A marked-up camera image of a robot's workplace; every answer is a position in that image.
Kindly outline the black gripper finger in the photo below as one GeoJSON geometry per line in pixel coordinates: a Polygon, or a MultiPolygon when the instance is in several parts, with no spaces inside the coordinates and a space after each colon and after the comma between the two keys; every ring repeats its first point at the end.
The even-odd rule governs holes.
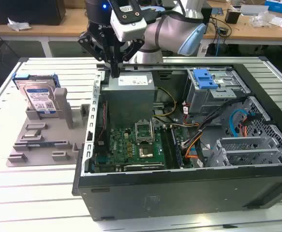
{"type": "Polygon", "coordinates": [[[144,45],[144,42],[144,40],[115,42],[115,77],[119,77],[121,64],[124,61],[129,61],[133,55],[144,45]]]}
{"type": "Polygon", "coordinates": [[[96,60],[104,61],[109,66],[111,76],[115,77],[114,54],[107,41],[106,34],[101,31],[94,37],[89,31],[84,32],[78,39],[78,43],[89,52],[96,60]]]}

